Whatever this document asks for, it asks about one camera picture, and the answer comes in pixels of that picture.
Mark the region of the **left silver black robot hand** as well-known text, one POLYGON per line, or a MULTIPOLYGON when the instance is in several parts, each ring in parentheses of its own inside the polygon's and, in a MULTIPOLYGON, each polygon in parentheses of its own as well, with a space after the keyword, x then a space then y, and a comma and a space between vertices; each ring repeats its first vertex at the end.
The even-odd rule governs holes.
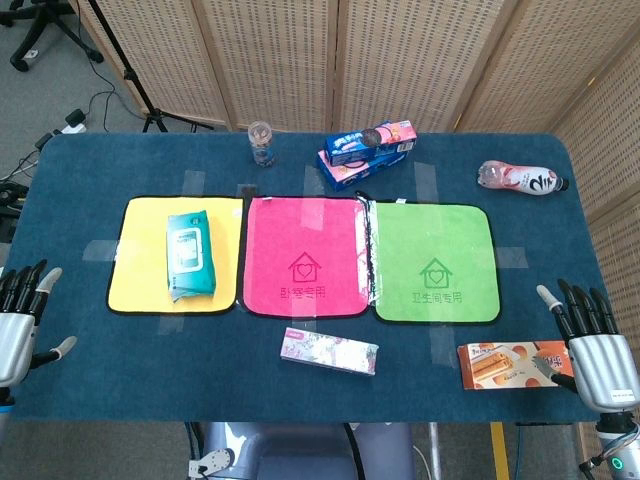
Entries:
POLYGON ((31 370, 61 360, 77 343, 76 336, 69 336, 46 352, 34 352, 45 307, 63 272, 54 267, 43 275, 46 266, 42 259, 1 274, 2 391, 20 384, 31 370))

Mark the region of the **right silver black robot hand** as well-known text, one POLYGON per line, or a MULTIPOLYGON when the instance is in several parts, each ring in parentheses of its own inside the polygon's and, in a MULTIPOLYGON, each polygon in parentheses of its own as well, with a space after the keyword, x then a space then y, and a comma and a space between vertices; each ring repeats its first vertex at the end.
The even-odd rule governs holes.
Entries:
POLYGON ((639 374, 609 301, 595 288, 585 291, 562 279, 558 286, 564 301, 544 285, 536 291, 554 316, 573 374, 560 373, 539 355, 532 362, 544 377, 599 414, 634 410, 639 406, 639 374))

